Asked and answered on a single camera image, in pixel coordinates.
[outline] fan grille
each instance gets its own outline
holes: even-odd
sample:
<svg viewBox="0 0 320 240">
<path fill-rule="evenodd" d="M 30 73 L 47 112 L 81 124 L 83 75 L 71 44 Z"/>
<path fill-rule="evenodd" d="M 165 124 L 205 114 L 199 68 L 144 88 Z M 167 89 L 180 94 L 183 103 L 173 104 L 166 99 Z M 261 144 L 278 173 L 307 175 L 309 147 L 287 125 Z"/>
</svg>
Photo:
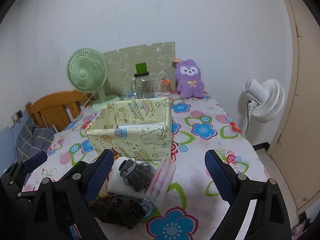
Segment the fan grille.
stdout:
<svg viewBox="0 0 320 240">
<path fill-rule="evenodd" d="M 67 77 L 77 90 L 94 92 L 107 80 L 107 64 L 94 49 L 79 49 L 68 60 Z"/>
<path fill-rule="evenodd" d="M 252 115 L 259 122 L 271 121 L 284 105 L 285 93 L 281 84 L 275 79 L 268 79 L 261 84 L 269 90 L 269 98 L 263 105 L 257 106 Z"/>
</svg>

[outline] green desk fan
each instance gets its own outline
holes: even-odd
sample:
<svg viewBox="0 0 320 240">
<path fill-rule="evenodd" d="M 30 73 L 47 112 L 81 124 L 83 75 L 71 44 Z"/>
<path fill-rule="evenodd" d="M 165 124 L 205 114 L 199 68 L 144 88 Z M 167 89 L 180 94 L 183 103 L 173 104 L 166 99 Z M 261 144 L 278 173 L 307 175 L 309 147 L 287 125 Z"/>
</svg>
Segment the green desk fan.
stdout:
<svg viewBox="0 0 320 240">
<path fill-rule="evenodd" d="M 103 87 L 107 75 L 108 67 L 104 56 L 94 49 L 79 49 L 68 60 L 67 77 L 71 85 L 83 93 L 98 91 L 99 100 L 92 105 L 94 111 L 102 110 L 110 102 L 121 100 L 116 95 L 105 95 Z"/>
</svg>

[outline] purple plush toy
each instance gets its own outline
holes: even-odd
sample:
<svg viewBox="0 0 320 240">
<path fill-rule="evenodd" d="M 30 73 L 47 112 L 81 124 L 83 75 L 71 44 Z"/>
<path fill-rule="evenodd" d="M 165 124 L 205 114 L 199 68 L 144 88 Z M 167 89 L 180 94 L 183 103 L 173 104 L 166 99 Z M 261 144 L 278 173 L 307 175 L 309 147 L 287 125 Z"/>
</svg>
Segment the purple plush toy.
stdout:
<svg viewBox="0 0 320 240">
<path fill-rule="evenodd" d="M 204 96 L 201 72 L 193 60 L 188 59 L 177 63 L 174 76 L 178 81 L 177 90 L 180 91 L 181 98 L 202 98 Z"/>
</svg>

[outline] fabric storage box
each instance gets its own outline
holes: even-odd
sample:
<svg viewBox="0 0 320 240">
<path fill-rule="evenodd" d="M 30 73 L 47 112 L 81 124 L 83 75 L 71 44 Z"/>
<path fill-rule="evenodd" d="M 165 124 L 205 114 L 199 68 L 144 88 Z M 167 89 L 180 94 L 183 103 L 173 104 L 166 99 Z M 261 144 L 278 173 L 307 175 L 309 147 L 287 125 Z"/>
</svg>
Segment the fabric storage box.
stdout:
<svg viewBox="0 0 320 240">
<path fill-rule="evenodd" d="M 120 156 L 138 160 L 170 158 L 172 121 L 169 98 L 108 104 L 92 120 L 85 133 L 98 153 L 114 149 Z"/>
</svg>

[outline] yellow bow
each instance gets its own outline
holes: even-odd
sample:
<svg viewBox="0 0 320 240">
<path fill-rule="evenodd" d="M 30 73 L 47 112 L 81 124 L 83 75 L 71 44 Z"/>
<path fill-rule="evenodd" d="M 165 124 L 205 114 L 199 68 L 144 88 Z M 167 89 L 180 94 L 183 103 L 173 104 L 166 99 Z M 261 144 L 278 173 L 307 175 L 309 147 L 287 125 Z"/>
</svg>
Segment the yellow bow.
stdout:
<svg viewBox="0 0 320 240">
<path fill-rule="evenodd" d="M 193 80 L 193 81 L 188 81 L 187 83 L 190 84 L 190 87 L 196 87 L 195 84 L 197 83 L 197 81 Z"/>
</svg>

